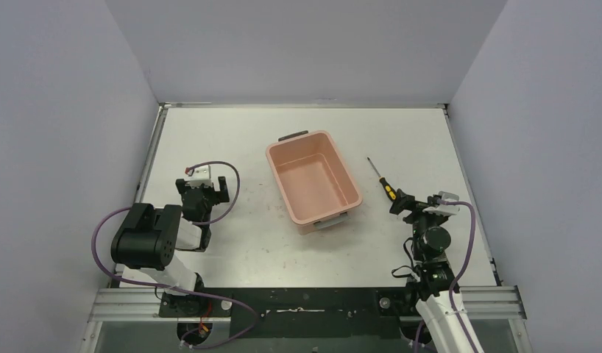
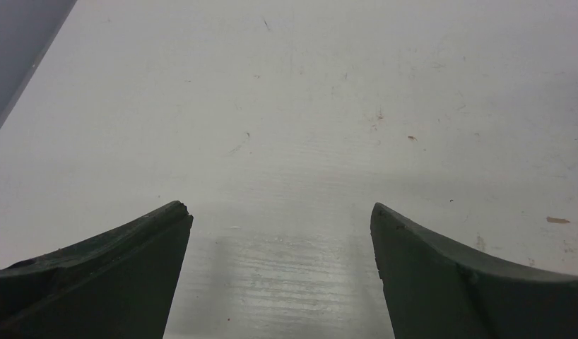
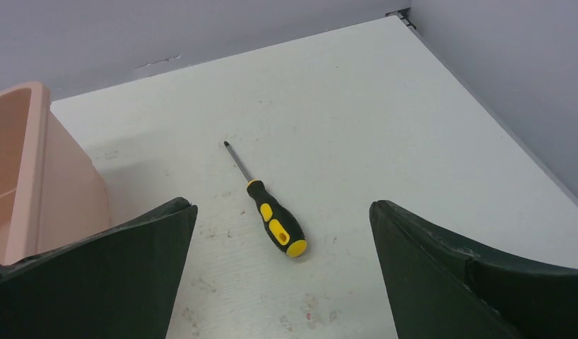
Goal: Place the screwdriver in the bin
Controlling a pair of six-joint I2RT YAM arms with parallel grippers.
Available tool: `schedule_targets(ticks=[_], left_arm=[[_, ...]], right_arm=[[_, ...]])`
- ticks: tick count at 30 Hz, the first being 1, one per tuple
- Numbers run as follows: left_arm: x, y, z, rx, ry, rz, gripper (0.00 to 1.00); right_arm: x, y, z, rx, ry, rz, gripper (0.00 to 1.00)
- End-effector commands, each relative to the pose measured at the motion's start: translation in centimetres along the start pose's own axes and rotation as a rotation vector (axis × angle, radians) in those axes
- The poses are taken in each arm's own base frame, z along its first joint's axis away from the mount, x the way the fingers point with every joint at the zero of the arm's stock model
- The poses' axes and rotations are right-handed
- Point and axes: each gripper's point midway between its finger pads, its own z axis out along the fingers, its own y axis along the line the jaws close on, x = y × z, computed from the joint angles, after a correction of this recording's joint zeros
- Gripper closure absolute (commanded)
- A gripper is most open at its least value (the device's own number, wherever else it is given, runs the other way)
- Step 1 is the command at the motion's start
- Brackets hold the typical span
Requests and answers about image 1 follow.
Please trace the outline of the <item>black yellow handled screwdriver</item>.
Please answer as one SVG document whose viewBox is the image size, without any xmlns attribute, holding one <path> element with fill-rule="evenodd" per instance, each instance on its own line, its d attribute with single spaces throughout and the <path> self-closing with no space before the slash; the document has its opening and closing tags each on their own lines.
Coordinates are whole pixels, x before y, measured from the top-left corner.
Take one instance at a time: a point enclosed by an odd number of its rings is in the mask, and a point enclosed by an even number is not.
<svg viewBox="0 0 602 353">
<path fill-rule="evenodd" d="M 371 158 L 367 157 L 366 160 L 369 162 L 372 170 L 377 175 L 378 181 L 381 184 L 386 196 L 393 202 L 397 198 L 394 188 L 387 182 L 386 178 L 383 177 L 382 174 L 378 171 L 378 169 L 376 168 L 376 166 L 373 163 L 373 161 L 371 160 Z"/>
</svg>

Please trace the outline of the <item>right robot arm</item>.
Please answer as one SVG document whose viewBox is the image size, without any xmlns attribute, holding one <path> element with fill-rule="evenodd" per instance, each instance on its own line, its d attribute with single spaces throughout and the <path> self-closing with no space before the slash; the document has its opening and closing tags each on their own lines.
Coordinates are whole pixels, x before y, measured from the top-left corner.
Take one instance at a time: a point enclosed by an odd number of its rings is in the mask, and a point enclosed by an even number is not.
<svg viewBox="0 0 602 353">
<path fill-rule="evenodd" d="M 438 352 L 482 352 L 458 284 L 470 264 L 476 239 L 475 208 L 457 195 L 443 191 L 429 196 L 425 202 L 401 189 L 386 193 L 392 201 L 391 214 L 409 212 L 403 221 L 411 225 L 411 237 L 403 242 L 403 249 L 410 261 L 407 268 L 411 270 L 405 278 L 413 289 L 405 292 L 403 304 L 411 314 L 422 317 L 414 336 L 414 349 L 420 347 L 419 338 L 425 327 Z M 470 231 L 464 261 L 455 272 L 446 255 L 452 238 L 443 224 L 460 207 L 469 210 Z"/>
</svg>

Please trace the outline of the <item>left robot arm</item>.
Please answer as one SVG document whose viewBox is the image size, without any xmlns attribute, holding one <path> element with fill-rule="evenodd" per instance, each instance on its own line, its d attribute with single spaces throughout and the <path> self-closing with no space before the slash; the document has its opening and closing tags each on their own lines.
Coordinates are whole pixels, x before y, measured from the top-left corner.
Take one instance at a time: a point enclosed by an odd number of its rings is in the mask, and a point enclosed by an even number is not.
<svg viewBox="0 0 602 353">
<path fill-rule="evenodd" d="M 180 204 L 156 208 L 135 203 L 111 244 L 115 263 L 140 271 L 162 285 L 167 294 L 180 296 L 178 307 L 190 317 L 203 314 L 208 305 L 201 276 L 175 254 L 177 250 L 204 252 L 211 239 L 214 206 L 230 202 L 225 177 L 214 187 L 210 177 L 177 179 Z"/>
</svg>

